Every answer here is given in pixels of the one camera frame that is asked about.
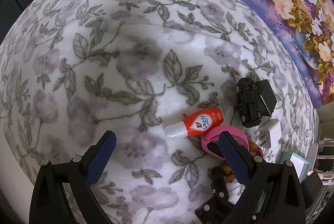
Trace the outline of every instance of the teal box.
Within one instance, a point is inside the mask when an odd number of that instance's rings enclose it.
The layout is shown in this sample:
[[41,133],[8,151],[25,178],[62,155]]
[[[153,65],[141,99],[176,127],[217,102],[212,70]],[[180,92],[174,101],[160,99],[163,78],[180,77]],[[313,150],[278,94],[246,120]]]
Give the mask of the teal box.
[[294,152],[282,152],[279,164],[283,164],[285,160],[290,160],[293,163],[299,181],[305,180],[310,163]]

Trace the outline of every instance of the white plug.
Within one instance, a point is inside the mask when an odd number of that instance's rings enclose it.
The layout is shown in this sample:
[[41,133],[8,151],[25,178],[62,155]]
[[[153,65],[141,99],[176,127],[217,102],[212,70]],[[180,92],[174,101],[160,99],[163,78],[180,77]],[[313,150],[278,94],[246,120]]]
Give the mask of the white plug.
[[276,147],[281,136],[281,123],[278,119],[272,118],[260,129],[259,147],[271,148],[272,144]]

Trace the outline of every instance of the black toy car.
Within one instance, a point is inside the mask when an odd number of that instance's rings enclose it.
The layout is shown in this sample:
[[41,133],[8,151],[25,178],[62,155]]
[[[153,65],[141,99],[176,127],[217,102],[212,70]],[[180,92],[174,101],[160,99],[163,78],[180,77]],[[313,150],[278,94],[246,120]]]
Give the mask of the black toy car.
[[250,78],[241,78],[235,88],[238,94],[239,114],[246,128],[258,126],[262,114],[258,106],[257,86]]

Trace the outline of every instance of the pink wristband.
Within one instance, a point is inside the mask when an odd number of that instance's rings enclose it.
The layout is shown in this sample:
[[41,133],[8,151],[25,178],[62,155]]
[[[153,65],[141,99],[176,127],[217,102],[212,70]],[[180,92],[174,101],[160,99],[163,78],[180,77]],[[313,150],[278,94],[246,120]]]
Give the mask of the pink wristband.
[[201,145],[203,150],[205,150],[208,154],[211,154],[212,156],[220,160],[225,160],[225,158],[217,155],[216,153],[208,149],[208,144],[211,141],[217,140],[219,138],[220,133],[224,131],[228,131],[231,134],[231,136],[238,142],[239,145],[244,146],[249,151],[248,139],[244,134],[244,132],[233,126],[225,126],[225,125],[217,126],[202,136]]

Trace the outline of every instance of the blue textured pad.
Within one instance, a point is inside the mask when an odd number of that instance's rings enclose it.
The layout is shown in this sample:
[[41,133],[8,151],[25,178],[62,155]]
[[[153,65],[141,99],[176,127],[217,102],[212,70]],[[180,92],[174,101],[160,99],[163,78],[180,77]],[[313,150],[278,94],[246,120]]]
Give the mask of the blue textured pad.
[[88,187],[99,181],[115,147],[116,135],[110,131],[107,139],[103,142],[87,167],[86,185]]
[[219,135],[218,144],[228,165],[231,167],[232,172],[235,175],[238,183],[243,184],[247,187],[251,182],[248,165],[242,159],[238,150],[233,146],[230,140],[228,140],[225,132],[222,132]]

